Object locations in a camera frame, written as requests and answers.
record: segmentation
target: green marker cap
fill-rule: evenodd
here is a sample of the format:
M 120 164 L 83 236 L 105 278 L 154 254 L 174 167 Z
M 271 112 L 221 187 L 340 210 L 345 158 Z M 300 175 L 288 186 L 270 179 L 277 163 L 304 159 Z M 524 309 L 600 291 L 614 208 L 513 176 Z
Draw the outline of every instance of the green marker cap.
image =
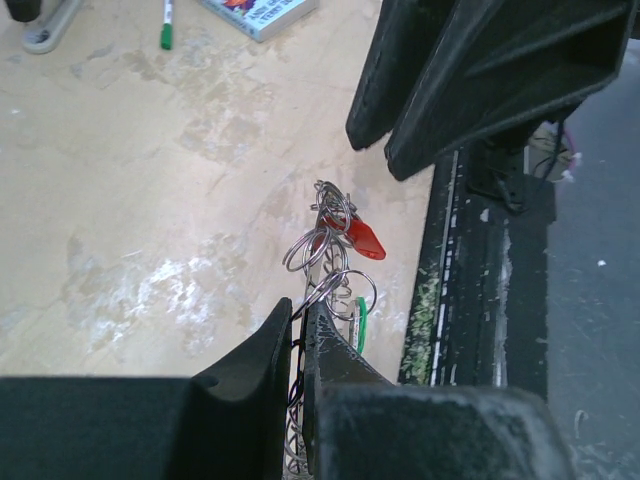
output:
M 173 45 L 173 26 L 170 23 L 165 23 L 162 26 L 162 33 L 160 34 L 160 47 L 165 50 L 171 50 Z

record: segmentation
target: beige table surface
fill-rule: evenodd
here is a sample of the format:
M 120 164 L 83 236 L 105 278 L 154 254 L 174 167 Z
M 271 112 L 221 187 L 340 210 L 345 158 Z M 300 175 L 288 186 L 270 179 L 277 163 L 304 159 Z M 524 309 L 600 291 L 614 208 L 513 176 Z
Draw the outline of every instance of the beige table surface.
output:
M 257 44 L 195 0 L 87 0 L 31 56 L 0 7 L 0 374 L 192 375 L 303 279 L 280 265 L 322 178 L 388 251 L 365 357 L 395 380 L 430 176 L 344 123 L 380 0 L 322 0 Z

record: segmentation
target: coiled wire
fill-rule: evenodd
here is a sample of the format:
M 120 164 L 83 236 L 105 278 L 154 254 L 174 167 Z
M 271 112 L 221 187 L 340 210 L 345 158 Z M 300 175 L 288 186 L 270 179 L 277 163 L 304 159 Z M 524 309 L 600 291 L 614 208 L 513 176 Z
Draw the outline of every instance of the coiled wire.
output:
M 347 236 L 351 223 L 357 216 L 357 208 L 350 196 L 344 195 L 331 182 L 317 181 L 316 203 L 311 210 L 318 212 L 315 228 L 302 235 L 285 254 L 282 264 L 290 272 L 303 271 L 307 279 L 306 297 L 291 316 L 291 321 L 303 319 L 300 338 L 292 343 L 298 350 L 297 374 L 289 391 L 289 404 L 285 440 L 285 470 L 287 479 L 310 479 L 306 449 L 302 438 L 302 405 L 304 392 L 304 335 L 306 310 L 316 302 L 326 302 L 333 319 L 353 321 L 347 308 L 353 290 L 349 275 L 359 275 L 369 282 L 373 290 L 371 306 L 375 308 L 378 291 L 373 280 L 364 272 L 351 269 L 347 249 L 352 242 Z

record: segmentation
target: gray floor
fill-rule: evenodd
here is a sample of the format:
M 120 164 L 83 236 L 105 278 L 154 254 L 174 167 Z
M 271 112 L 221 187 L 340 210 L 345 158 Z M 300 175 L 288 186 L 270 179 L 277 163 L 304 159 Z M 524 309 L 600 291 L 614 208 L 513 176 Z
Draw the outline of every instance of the gray floor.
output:
M 580 479 L 640 479 L 640 42 L 570 119 L 549 238 L 549 404 Z

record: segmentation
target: red tag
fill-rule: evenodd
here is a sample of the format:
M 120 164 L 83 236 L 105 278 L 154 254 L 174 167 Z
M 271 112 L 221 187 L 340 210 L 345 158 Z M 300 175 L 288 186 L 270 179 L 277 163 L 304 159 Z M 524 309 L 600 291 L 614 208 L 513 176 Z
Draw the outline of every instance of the red tag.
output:
M 337 230 L 342 230 L 342 228 L 344 228 L 341 225 L 336 224 L 336 222 L 331 218 L 326 218 L 325 221 Z M 387 252 L 384 251 L 378 237 L 373 233 L 371 227 L 362 220 L 352 218 L 349 231 L 346 235 L 353 243 L 354 250 L 360 255 L 364 255 L 372 260 L 384 260 L 386 258 Z

